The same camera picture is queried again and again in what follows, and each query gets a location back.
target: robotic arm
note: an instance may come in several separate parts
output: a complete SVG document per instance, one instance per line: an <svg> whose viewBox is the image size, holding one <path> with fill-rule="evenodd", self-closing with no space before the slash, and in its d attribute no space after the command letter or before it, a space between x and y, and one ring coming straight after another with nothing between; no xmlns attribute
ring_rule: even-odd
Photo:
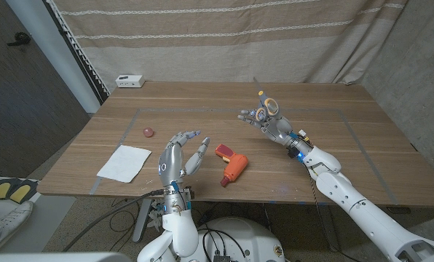
<svg viewBox="0 0 434 262"><path fill-rule="evenodd" d="M412 234L359 193L340 170L339 161L312 145L303 130L293 133L274 99L254 79L259 108L243 110L239 119L259 128L270 140L288 149L308 169L317 189L337 203L382 251L389 261L434 261L434 241Z"/></svg>
<svg viewBox="0 0 434 262"><path fill-rule="evenodd" d="M159 176L165 187L162 227L160 237L147 244L138 255L138 262L175 261L174 254L190 256L198 246L198 234L191 216L189 188L181 188L183 177L193 175L201 166L210 138L205 138L197 152L182 168L182 147L200 131L178 133L170 139L159 159Z"/></svg>

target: shoe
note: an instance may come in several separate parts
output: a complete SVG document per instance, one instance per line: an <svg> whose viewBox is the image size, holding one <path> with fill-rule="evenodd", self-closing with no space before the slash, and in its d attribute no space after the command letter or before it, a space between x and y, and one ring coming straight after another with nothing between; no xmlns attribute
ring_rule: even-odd
<svg viewBox="0 0 434 262"><path fill-rule="evenodd" d="M26 201L0 218L0 247L28 220L32 211L33 202Z"/></svg>

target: toy drill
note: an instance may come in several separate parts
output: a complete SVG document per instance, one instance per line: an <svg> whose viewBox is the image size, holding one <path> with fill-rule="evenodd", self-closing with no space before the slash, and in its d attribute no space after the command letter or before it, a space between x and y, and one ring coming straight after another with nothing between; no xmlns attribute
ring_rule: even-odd
<svg viewBox="0 0 434 262"><path fill-rule="evenodd" d="M237 180L238 175L248 165L248 158L242 154L236 154L227 146L220 144L216 148L216 154L222 156L225 162L229 163L224 170L224 179L220 181L220 184L225 187L228 182Z"/></svg>

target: beige curtain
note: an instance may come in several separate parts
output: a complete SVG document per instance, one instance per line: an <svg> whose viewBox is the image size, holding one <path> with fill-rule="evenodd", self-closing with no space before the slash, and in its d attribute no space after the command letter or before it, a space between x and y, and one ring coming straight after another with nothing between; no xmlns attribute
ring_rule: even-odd
<svg viewBox="0 0 434 262"><path fill-rule="evenodd" d="M406 0L54 0L108 88L359 79Z"/></svg>

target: pink ball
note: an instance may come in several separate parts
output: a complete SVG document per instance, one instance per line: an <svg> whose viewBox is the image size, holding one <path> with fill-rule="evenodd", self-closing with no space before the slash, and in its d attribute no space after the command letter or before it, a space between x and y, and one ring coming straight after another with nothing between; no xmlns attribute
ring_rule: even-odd
<svg viewBox="0 0 434 262"><path fill-rule="evenodd" d="M146 128L144 128L143 133L144 133L145 137L150 138L154 134L154 131L152 128L146 127Z"/></svg>

